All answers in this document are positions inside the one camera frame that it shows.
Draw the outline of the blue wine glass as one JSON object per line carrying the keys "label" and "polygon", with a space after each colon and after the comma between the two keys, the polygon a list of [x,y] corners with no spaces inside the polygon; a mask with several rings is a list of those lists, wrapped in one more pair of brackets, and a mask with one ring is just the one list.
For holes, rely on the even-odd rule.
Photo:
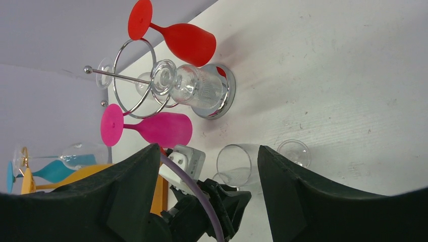
{"label": "blue wine glass", "polygon": [[[41,177],[51,183],[63,181],[71,175],[75,170],[89,165],[96,165],[96,158],[93,154],[84,155],[62,155],[53,156],[54,161],[46,165],[39,171],[33,173],[36,177]],[[29,160],[23,154],[16,153],[12,161],[8,163],[7,168],[7,191],[11,193],[13,185],[17,178],[23,177],[19,171],[23,168],[25,161]]]}

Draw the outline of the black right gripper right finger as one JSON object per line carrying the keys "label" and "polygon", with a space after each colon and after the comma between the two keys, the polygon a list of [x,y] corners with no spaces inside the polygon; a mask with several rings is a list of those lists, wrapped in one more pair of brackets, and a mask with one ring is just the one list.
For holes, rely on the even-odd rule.
{"label": "black right gripper right finger", "polygon": [[260,146],[274,241],[427,241],[427,189],[395,196],[345,186]]}

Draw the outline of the clear etched goblet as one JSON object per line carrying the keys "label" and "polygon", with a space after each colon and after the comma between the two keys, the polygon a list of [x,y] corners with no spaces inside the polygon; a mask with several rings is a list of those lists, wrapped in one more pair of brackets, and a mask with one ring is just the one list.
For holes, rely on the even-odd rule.
{"label": "clear etched goblet", "polygon": [[217,156],[213,180],[238,190],[260,190],[259,144],[230,144]]}

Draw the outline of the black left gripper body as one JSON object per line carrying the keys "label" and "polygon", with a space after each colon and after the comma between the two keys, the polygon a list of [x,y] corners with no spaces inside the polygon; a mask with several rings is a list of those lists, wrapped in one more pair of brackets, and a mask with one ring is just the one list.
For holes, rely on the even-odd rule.
{"label": "black left gripper body", "polygon": [[196,195],[170,186],[177,203],[162,212],[170,230],[170,241],[198,241],[204,234],[217,241],[230,241],[238,232],[251,192],[212,179],[199,180],[196,184],[204,195],[203,202]]}

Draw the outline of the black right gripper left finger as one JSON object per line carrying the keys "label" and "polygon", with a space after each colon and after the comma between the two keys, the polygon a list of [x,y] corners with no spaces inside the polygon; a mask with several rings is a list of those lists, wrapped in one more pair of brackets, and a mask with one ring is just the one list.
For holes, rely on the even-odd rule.
{"label": "black right gripper left finger", "polygon": [[159,145],[51,192],[1,194],[1,241],[171,241],[152,214]]}

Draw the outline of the clear champagne flute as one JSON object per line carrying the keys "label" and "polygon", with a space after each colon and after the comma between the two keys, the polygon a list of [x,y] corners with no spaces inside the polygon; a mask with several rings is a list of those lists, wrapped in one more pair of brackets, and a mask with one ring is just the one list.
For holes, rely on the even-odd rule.
{"label": "clear champagne flute", "polygon": [[306,144],[299,140],[286,140],[279,145],[277,152],[288,160],[308,168],[311,163],[311,153]]}

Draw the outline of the clear glass back gold rack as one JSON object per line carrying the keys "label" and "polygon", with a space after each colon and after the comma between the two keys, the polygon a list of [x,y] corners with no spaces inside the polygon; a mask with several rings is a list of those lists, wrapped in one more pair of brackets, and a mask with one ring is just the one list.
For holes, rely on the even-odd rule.
{"label": "clear glass back gold rack", "polygon": [[27,147],[19,145],[11,161],[12,172],[17,175],[19,170],[29,165],[31,161],[41,159],[58,160],[65,167],[78,170],[90,165],[108,164],[109,148],[104,144],[80,142],[64,148],[58,154],[34,156],[29,154]]}

